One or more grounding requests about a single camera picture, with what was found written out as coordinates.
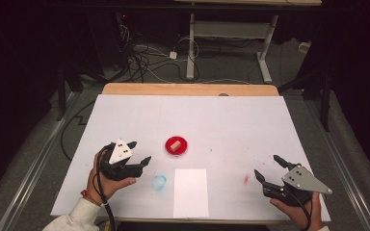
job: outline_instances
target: white sleeve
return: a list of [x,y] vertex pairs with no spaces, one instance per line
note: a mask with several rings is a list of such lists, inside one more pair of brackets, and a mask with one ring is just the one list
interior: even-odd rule
[[320,229],[318,231],[330,231],[330,230],[329,230],[329,227],[328,226],[324,226],[322,229]]
[[50,222],[43,231],[98,231],[94,221],[101,207],[80,198],[69,215],[63,215]]

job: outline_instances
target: hand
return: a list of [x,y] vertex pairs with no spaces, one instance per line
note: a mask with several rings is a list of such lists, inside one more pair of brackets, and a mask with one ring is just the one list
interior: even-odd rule
[[[297,228],[303,230],[307,226],[307,217],[304,214],[302,207],[290,207],[283,202],[272,198],[270,203],[276,206],[284,214],[286,214],[294,222]],[[305,208],[310,213],[311,201],[308,201]],[[311,226],[308,231],[320,230],[323,228],[324,224],[321,221],[321,204],[320,204],[320,194],[317,192],[313,193],[312,196],[312,214],[311,214]]]
[[[101,153],[101,157],[107,152],[107,150],[104,150]],[[101,205],[102,200],[101,196],[97,193],[95,189],[99,191],[98,184],[97,184],[97,157],[100,155],[100,153],[95,154],[94,157],[94,163],[92,166],[92,170],[90,171],[89,179],[87,182],[87,188],[86,191],[88,195],[94,200],[96,205]],[[127,177],[123,180],[120,181],[114,181],[114,180],[109,180],[107,179],[100,171],[100,181],[101,181],[101,186],[103,188],[104,195],[106,196],[107,199],[109,199],[113,194],[122,188],[125,188],[129,185],[132,185],[136,183],[136,179],[133,177]]]

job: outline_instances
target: table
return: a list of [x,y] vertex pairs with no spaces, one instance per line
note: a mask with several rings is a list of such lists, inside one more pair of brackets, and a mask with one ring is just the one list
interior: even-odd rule
[[[163,147],[173,135],[189,143],[180,158]],[[92,168],[93,154],[117,136],[138,142],[129,162],[152,156],[137,183],[109,200],[120,221],[288,222],[263,196],[253,170],[281,185],[287,171],[273,161],[274,154],[310,168],[273,86],[109,84],[97,98],[51,215],[72,209],[76,194],[86,187],[83,176]],[[206,170],[207,217],[173,217],[177,169]],[[160,176],[166,178],[165,188],[155,191],[152,184]],[[323,221],[329,221],[324,201],[322,206]]]
[[[321,0],[175,0],[180,2],[212,3],[212,4],[242,4],[242,5],[276,5],[308,7],[320,6]],[[265,39],[263,49],[256,53],[256,58],[266,84],[272,83],[269,68],[266,65],[266,54],[272,41],[273,32],[276,29],[278,15],[273,15],[270,23],[247,23],[247,22],[223,22],[223,21],[196,21],[195,14],[191,13],[189,54],[187,63],[187,79],[194,79],[195,66],[195,37],[221,37],[242,39]]]

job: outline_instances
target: table leg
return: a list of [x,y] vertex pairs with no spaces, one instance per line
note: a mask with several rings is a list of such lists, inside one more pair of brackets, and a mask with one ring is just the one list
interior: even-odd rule
[[266,84],[271,84],[272,83],[272,77],[270,76],[269,68],[266,65],[265,58],[266,58],[267,50],[269,49],[269,46],[270,46],[270,42],[272,41],[273,32],[276,29],[276,23],[277,22],[278,22],[278,15],[274,15],[272,17],[272,22],[270,23],[270,25],[267,29],[266,38],[264,40],[263,51],[256,53],[256,57],[257,57],[257,61],[259,63],[260,71],[262,73],[263,80]]
[[189,80],[194,79],[194,61],[195,61],[195,51],[194,51],[194,38],[195,38],[195,14],[191,13],[189,30],[189,52],[188,52],[188,63],[186,68],[186,78]]

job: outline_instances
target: cable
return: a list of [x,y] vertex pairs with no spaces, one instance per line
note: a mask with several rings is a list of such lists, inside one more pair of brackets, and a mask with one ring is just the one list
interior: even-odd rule
[[113,215],[113,211],[111,210],[111,207],[110,207],[110,204],[106,198],[106,195],[104,194],[104,191],[103,191],[103,186],[101,184],[101,174],[100,174],[100,161],[101,161],[101,156],[103,154],[103,152],[105,151],[105,148],[103,147],[100,152],[98,152],[98,155],[97,155],[97,165],[96,165],[96,177],[94,176],[94,178],[97,179],[97,185],[98,185],[98,194],[100,195],[101,197],[101,201],[103,203],[103,206],[104,208],[106,209],[107,211],[107,215],[109,216],[109,220],[110,220],[110,226],[111,226],[111,230],[113,231],[116,231],[116,223],[114,221],[114,215]]
[[120,25],[120,26],[122,28],[124,28],[122,40],[124,40],[125,39],[125,35],[127,35],[127,39],[126,39],[125,45],[122,47],[122,49],[124,49],[125,47],[127,47],[128,41],[130,40],[130,31],[128,30],[128,28],[126,26],[124,26],[124,25]]
[[158,50],[156,48],[150,47],[148,45],[134,45],[134,48],[137,47],[137,46],[139,46],[139,47],[146,47],[146,50],[145,51],[147,51],[148,49],[151,49],[151,50],[155,50],[155,51],[158,51],[159,52],[158,54],[149,54],[149,53],[146,53],[148,55],[162,55],[162,56],[168,57],[168,55],[164,54],[162,51],[160,51],[160,50]]
[[147,70],[149,71],[149,73],[151,73],[153,76],[155,76],[155,78],[157,78],[158,80],[160,80],[161,82],[164,82],[164,83],[167,83],[167,84],[175,84],[174,82],[170,82],[170,81],[166,81],[166,80],[163,80],[161,79],[160,77],[158,77],[154,72],[152,72],[152,70],[148,69]]
[[194,57],[194,58],[196,58],[198,56],[198,54],[199,54],[199,46],[198,46],[197,42],[194,39],[190,39],[188,37],[185,37],[185,38],[180,39],[177,44],[179,45],[179,42],[181,42],[183,40],[186,40],[186,39],[189,40],[189,41],[191,41],[191,42],[193,42],[197,46],[197,54]]
[[303,205],[303,203],[294,195],[292,194],[291,192],[289,191],[286,191],[291,197],[293,197],[297,203],[299,203],[300,207],[303,209],[303,212],[305,214],[305,216],[307,217],[307,226],[305,227],[305,229],[303,229],[303,231],[307,231],[308,228],[311,226],[311,214],[312,214],[312,196],[311,196],[311,214],[308,213],[308,210],[305,208],[305,206]]
[[70,122],[73,120],[73,119],[75,119],[76,117],[80,117],[80,121],[79,121],[79,125],[86,125],[86,123],[82,123],[82,116],[81,115],[79,115],[81,112],[83,112],[83,110],[85,110],[87,107],[89,107],[91,104],[93,104],[95,102],[95,100],[94,101],[92,101],[92,102],[90,102],[89,104],[87,104],[86,106],[84,106],[79,112],[77,112],[69,121],[68,121],[68,123],[66,124],[66,126],[65,126],[65,128],[63,129],[63,131],[62,131],[62,134],[61,134],[61,136],[60,136],[60,147],[62,148],[62,151],[63,151],[63,154],[65,155],[65,157],[71,162],[71,158],[67,155],[67,153],[66,153],[66,150],[65,150],[65,147],[64,147],[64,143],[63,143],[63,137],[64,137],[64,135],[65,135],[65,131],[66,131],[66,129],[67,129],[67,127],[68,127],[68,125],[70,124]]
[[[142,79],[142,83],[143,83],[144,82],[143,68],[144,68],[144,66],[147,66],[148,65],[149,59],[147,57],[144,57],[144,56],[141,56],[141,55],[139,55],[139,56],[141,58],[145,58],[146,59],[146,62],[144,62],[143,59],[139,59],[136,55],[131,55],[130,56],[131,63],[132,64],[136,64],[138,66],[138,68],[136,69],[136,68],[131,68],[131,65],[130,65],[130,79],[135,82],[135,80],[141,78]],[[135,74],[137,72],[139,72],[139,71],[140,71],[140,77],[134,78]]]

